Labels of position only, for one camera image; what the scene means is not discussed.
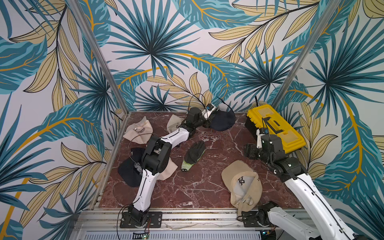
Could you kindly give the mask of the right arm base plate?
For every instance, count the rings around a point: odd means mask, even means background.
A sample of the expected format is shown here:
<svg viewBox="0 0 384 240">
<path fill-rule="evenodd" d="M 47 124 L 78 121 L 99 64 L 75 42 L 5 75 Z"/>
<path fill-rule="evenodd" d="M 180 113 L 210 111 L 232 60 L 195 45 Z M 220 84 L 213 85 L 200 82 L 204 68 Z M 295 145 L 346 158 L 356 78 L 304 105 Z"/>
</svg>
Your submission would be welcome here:
<svg viewBox="0 0 384 240">
<path fill-rule="evenodd" d="M 268 214 L 264 212 L 259 212 L 259 211 L 242 212 L 241 218 L 245 228 L 276 227 L 276 225 L 270 221 Z"/>
</svg>

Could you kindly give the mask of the white perforated cap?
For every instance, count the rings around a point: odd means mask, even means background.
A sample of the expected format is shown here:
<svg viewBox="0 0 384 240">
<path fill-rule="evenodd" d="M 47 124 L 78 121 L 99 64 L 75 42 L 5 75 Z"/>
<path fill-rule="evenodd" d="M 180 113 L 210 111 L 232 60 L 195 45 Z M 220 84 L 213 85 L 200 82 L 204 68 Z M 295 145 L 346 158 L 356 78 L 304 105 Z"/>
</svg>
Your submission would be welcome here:
<svg viewBox="0 0 384 240">
<path fill-rule="evenodd" d="M 176 116 L 172 115 L 167 123 L 167 131 L 169 134 L 178 130 L 179 126 L 182 124 L 183 120 Z"/>
</svg>

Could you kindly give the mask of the cream Colorado cap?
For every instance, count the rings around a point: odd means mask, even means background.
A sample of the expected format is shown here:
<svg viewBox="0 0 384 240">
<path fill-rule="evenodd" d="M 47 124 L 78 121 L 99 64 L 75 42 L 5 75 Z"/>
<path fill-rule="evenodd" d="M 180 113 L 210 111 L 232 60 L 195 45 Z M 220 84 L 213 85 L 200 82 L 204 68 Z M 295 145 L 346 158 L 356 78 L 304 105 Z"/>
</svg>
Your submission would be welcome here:
<svg viewBox="0 0 384 240">
<path fill-rule="evenodd" d="M 160 173 L 158 180 L 165 181 L 170 178 L 173 173 L 177 170 L 178 166 L 169 158 L 168 165 L 163 172 Z"/>
</svg>

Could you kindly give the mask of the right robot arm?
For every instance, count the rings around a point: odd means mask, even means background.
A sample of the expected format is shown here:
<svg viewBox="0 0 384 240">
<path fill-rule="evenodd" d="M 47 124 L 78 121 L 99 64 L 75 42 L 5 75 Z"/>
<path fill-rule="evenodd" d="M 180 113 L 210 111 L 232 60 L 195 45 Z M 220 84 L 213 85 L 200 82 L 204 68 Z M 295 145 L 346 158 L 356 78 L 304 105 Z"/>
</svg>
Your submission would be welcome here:
<svg viewBox="0 0 384 240">
<path fill-rule="evenodd" d="M 260 159 L 296 196 L 315 224 L 311 227 L 289 215 L 274 202 L 268 202 L 249 214 L 242 213 L 246 227 L 259 225 L 264 229 L 277 226 L 297 240 L 364 240 L 355 233 L 332 209 L 312 181 L 311 176 L 294 158 L 288 157 L 281 139 L 276 135 L 258 137 L 256 144 L 246 144 L 244 155 Z"/>
</svg>

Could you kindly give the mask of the navy black cap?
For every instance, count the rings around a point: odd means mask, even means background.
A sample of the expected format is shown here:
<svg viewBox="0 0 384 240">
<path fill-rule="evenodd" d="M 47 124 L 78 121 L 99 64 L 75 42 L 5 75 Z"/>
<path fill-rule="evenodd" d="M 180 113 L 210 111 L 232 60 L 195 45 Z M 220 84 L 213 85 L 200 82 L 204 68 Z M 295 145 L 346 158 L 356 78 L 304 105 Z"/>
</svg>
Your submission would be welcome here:
<svg viewBox="0 0 384 240">
<path fill-rule="evenodd" d="M 132 188 L 140 186 L 143 175 L 142 156 L 145 150 L 145 148 L 132 148 L 131 155 L 118 167 L 119 175 Z"/>
</svg>

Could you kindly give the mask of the tan khaki cap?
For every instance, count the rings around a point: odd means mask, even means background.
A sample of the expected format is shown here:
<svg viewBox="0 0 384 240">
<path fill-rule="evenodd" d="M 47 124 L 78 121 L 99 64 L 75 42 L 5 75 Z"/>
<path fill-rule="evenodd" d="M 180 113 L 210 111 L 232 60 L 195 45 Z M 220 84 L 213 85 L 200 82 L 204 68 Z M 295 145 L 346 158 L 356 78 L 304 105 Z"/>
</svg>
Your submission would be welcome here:
<svg viewBox="0 0 384 240">
<path fill-rule="evenodd" d="M 257 172 L 245 162 L 237 160 L 221 173 L 222 180 L 231 193 L 230 203 L 238 210 L 237 220 L 242 221 L 242 213 L 251 211 L 260 201 L 263 186 Z"/>
</svg>

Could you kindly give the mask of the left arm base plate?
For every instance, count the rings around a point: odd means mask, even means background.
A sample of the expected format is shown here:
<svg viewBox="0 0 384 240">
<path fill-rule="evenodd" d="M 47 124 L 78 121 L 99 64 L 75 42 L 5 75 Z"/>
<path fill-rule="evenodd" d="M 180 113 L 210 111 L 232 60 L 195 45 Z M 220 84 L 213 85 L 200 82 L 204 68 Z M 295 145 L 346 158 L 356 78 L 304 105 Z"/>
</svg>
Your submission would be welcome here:
<svg viewBox="0 0 384 240">
<path fill-rule="evenodd" d="M 162 212 L 148 212 L 148 213 L 130 213 L 124 212 L 121 218 L 120 228 L 155 228 L 158 229 L 162 225 Z"/>
</svg>

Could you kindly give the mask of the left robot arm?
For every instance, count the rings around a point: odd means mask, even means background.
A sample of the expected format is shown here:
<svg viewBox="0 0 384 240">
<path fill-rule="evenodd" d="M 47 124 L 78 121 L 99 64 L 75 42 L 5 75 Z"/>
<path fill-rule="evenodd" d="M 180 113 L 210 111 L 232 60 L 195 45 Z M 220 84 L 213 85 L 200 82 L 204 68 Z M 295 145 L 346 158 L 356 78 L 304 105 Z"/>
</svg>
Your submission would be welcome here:
<svg viewBox="0 0 384 240">
<path fill-rule="evenodd" d="M 212 104 L 208 104 L 203 111 L 193 107 L 177 130 L 163 137 L 150 137 L 142 156 L 142 179 L 139 190 L 122 218 L 122 222 L 136 227 L 147 224 L 152 193 L 158 177 L 168 165 L 171 150 L 193 136 L 197 128 L 208 123 L 217 110 L 217 107 Z"/>
</svg>

